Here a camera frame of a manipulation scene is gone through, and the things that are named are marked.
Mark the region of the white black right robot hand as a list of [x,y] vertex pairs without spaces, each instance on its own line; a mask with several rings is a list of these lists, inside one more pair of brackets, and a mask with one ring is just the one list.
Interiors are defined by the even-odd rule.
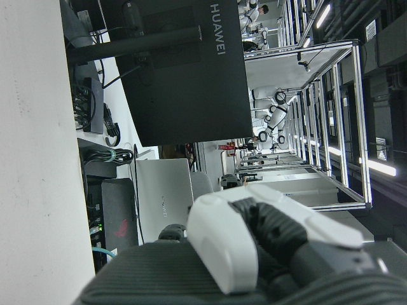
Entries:
[[362,233],[250,184],[200,196],[186,235],[129,248],[76,304],[405,304]]

